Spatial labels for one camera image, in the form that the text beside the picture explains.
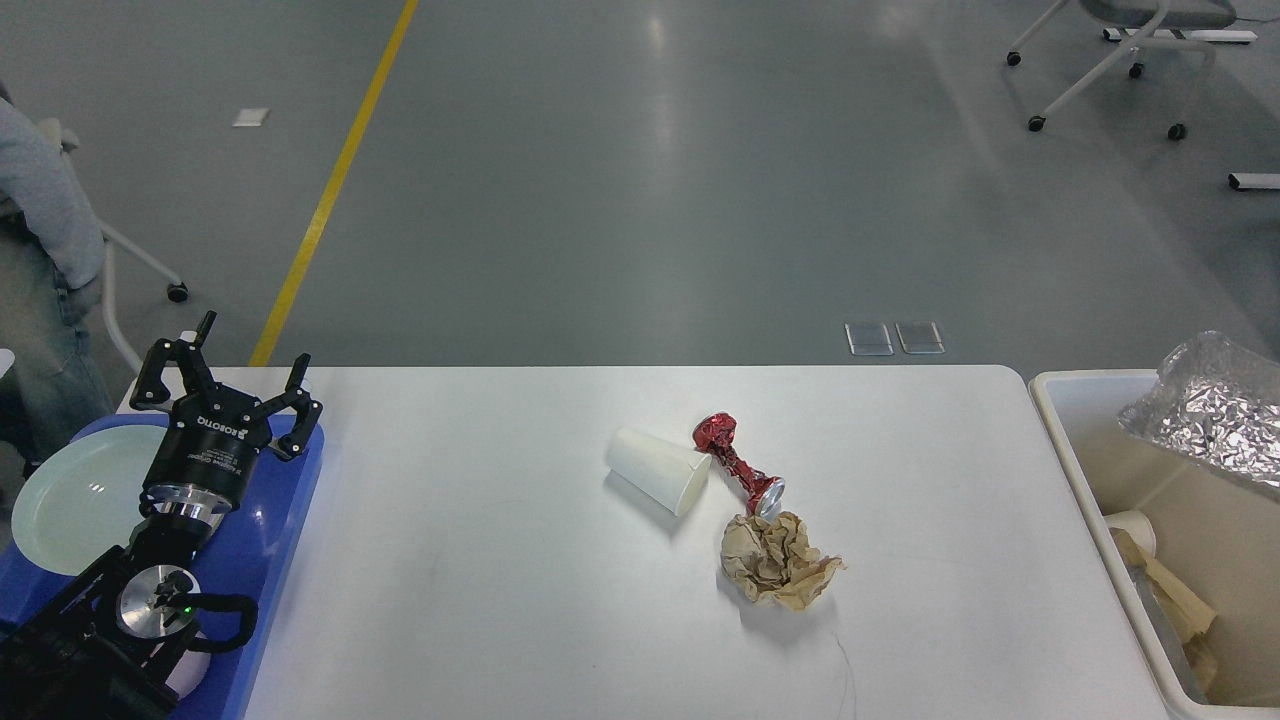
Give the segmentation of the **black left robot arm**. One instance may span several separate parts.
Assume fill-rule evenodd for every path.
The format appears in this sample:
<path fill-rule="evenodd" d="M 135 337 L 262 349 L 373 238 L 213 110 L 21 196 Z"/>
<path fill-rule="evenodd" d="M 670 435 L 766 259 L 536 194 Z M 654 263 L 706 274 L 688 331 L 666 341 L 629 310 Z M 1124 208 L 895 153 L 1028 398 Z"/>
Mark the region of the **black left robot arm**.
<path fill-rule="evenodd" d="M 157 340 L 142 361 L 129 405 L 168 424 L 141 484 L 140 524 L 3 639 L 5 719 L 165 719 L 186 655 L 253 638 L 259 602 L 206 591 L 193 565 L 241 509 L 261 454 L 305 454 L 323 405 L 305 387 L 308 354 L 270 398 L 216 380 L 202 351 L 215 319 L 207 313 L 192 340 Z"/>

